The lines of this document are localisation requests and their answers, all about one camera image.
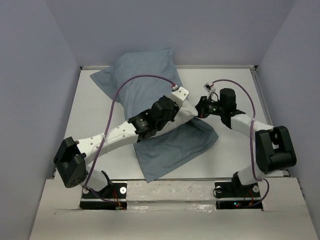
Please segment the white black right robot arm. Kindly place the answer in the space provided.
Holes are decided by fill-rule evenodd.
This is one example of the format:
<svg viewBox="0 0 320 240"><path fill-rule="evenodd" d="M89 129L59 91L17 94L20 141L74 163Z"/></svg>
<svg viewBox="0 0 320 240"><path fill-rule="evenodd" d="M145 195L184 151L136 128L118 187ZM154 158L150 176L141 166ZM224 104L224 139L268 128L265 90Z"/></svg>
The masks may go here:
<svg viewBox="0 0 320 240"><path fill-rule="evenodd" d="M202 96L195 108L200 119L219 116L226 127L249 138L250 165L234 173L226 186L216 190L218 198L224 193L240 197L267 175L296 165L297 157L289 130L285 126L262 123L239 110L233 89L221 89L217 100L210 95Z"/></svg>

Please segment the blue-grey fabric pillowcase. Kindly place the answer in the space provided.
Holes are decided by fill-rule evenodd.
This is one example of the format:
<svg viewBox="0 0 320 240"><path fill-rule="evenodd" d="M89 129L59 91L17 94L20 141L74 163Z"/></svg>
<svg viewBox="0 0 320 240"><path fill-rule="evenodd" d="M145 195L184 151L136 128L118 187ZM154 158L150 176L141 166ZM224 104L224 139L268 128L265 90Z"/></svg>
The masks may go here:
<svg viewBox="0 0 320 240"><path fill-rule="evenodd" d="M127 120L168 96L172 88L167 80L183 85L170 49L126 53L90 78L123 106ZM170 132L133 146L144 178L152 182L203 154L218 138L212 126L194 117Z"/></svg>

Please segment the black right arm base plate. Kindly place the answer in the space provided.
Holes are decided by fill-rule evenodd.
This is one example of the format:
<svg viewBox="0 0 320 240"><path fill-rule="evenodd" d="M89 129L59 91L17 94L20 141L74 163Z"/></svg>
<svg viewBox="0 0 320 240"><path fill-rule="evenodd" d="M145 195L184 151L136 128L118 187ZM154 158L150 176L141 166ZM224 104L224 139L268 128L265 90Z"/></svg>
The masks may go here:
<svg viewBox="0 0 320 240"><path fill-rule="evenodd" d="M217 210L263 209L258 183L242 185L236 173L231 180L216 181L212 194Z"/></svg>

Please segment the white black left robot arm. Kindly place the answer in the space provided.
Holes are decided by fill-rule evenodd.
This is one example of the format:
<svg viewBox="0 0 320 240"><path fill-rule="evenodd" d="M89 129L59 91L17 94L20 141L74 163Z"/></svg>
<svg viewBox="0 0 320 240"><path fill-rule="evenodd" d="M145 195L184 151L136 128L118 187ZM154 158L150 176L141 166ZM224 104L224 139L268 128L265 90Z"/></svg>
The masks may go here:
<svg viewBox="0 0 320 240"><path fill-rule="evenodd" d="M53 159L64 186L82 185L101 198L108 196L112 188L109 177L104 171L94 173L88 165L95 165L100 155L154 137L168 122L174 121L183 102L173 95L162 96L151 108L112 130L82 140L65 138Z"/></svg>

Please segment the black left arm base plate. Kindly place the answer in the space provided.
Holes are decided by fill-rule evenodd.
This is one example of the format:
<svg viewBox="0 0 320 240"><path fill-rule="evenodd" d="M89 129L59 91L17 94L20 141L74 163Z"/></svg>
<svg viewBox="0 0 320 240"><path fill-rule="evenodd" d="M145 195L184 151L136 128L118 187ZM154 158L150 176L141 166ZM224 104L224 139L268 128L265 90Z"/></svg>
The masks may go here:
<svg viewBox="0 0 320 240"><path fill-rule="evenodd" d="M126 210L128 205L127 193L127 181L113 181L111 190L102 196L91 190L84 191L80 198L79 208L82 210Z"/></svg>

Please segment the white pillow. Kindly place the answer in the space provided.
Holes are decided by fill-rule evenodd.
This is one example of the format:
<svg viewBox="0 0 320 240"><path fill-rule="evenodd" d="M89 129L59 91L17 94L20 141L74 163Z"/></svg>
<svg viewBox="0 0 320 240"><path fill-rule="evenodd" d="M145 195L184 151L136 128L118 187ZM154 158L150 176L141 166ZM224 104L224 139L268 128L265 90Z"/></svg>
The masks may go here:
<svg viewBox="0 0 320 240"><path fill-rule="evenodd" d="M158 131L154 137L164 135L179 126L187 123L191 119L195 118L198 115L198 112L195 106L189 101L185 100L179 109L177 115L174 118L174 121L169 121L162 130Z"/></svg>

